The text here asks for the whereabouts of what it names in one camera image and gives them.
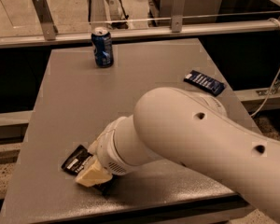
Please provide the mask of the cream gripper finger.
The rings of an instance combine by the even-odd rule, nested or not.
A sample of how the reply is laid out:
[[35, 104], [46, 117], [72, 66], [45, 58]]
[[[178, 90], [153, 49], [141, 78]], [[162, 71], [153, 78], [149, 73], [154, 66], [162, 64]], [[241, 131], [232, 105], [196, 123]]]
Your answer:
[[96, 150], [97, 150], [97, 147], [98, 147], [98, 142], [97, 141], [93, 141], [89, 147], [88, 147], [88, 152], [92, 155], [95, 155], [96, 154]]
[[84, 169], [77, 175], [75, 181], [84, 186], [92, 187], [106, 183], [112, 179], [110, 174], [98, 161], [96, 157], [92, 157], [84, 166]]

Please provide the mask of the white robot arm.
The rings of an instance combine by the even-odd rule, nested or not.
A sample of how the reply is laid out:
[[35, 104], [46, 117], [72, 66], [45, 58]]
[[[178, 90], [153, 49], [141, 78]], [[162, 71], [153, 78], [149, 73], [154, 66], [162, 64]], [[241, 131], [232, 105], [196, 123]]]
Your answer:
[[167, 159], [239, 193], [280, 224], [280, 142], [238, 125], [214, 97], [157, 88], [90, 145], [76, 182], [91, 187]]

